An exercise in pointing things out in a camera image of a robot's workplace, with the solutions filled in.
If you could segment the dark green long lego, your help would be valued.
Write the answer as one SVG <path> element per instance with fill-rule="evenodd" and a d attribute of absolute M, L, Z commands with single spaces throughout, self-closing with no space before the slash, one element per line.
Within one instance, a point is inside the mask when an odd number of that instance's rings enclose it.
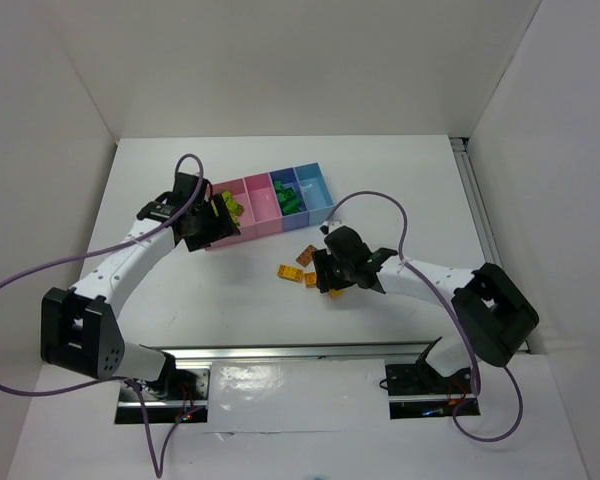
<path fill-rule="evenodd" d="M 302 201 L 298 197 L 286 199 L 281 204 L 281 211 L 284 216 L 293 215 L 302 211 Z"/>

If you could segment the lime lego small square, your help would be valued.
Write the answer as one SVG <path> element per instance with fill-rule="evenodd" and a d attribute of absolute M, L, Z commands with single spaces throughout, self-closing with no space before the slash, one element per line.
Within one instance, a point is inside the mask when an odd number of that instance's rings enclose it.
<path fill-rule="evenodd" d="M 237 202 L 234 198 L 228 202 L 225 202 L 225 205 L 229 212 L 237 217 L 241 216 L 244 212 L 243 205 Z"/>

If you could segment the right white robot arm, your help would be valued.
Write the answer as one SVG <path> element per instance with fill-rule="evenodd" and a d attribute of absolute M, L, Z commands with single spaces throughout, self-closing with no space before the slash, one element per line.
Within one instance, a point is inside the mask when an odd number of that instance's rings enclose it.
<path fill-rule="evenodd" d="M 358 287 L 405 295 L 451 315 L 459 338 L 434 341 L 419 359 L 438 378 L 472 370 L 479 360 L 506 367 L 539 324 L 535 308 L 495 264 L 460 269 L 403 259 L 389 248 L 372 251 L 338 221 L 323 223 L 320 231 L 325 247 L 312 254 L 320 292 Z"/>

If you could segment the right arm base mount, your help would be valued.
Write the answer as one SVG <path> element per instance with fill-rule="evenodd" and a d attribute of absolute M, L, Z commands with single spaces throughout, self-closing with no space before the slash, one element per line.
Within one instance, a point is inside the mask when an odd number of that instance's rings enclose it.
<path fill-rule="evenodd" d="M 416 363 L 387 364 L 378 386 L 388 394 L 392 420 L 451 417 L 458 405 L 459 416 L 480 415 L 469 368 L 443 378 Z"/>

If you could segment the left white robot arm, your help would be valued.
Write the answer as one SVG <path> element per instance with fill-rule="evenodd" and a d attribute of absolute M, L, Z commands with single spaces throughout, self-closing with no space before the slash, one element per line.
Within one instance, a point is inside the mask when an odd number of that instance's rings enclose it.
<path fill-rule="evenodd" d="M 176 174 L 172 189 L 137 213 L 124 241 L 96 268 L 70 288 L 45 294 L 42 360 L 99 381 L 130 378 L 166 395 L 187 375 L 178 371 L 173 355 L 125 341 L 118 317 L 148 273 L 179 243 L 194 252 L 238 233 L 208 180 Z"/>

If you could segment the yellow small square lego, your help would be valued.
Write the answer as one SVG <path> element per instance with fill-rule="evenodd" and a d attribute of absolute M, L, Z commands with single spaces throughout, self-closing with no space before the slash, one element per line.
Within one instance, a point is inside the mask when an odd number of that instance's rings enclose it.
<path fill-rule="evenodd" d="M 317 286 L 317 274 L 315 272 L 305 273 L 304 283 L 306 288 L 315 288 Z"/>

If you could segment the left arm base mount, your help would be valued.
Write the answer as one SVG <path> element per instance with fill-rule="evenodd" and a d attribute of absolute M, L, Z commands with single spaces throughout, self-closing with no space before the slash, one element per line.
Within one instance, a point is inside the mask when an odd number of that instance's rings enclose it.
<path fill-rule="evenodd" d="M 150 424 L 173 424 L 184 416 L 184 424 L 202 424 L 208 421 L 208 398 L 211 380 L 209 363 L 183 363 L 178 365 L 180 374 L 167 393 L 157 393 L 139 382 Z M 114 418 L 116 425 L 140 425 L 143 423 L 138 395 L 128 385 L 119 389 Z"/>

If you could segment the brown orange long lego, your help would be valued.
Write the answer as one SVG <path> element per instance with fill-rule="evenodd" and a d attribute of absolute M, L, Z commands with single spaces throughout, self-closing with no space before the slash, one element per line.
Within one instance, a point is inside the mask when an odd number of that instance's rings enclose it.
<path fill-rule="evenodd" d="M 303 268 L 307 267 L 313 261 L 313 253 L 316 251 L 316 247 L 308 245 L 296 258 L 296 262 Z"/>

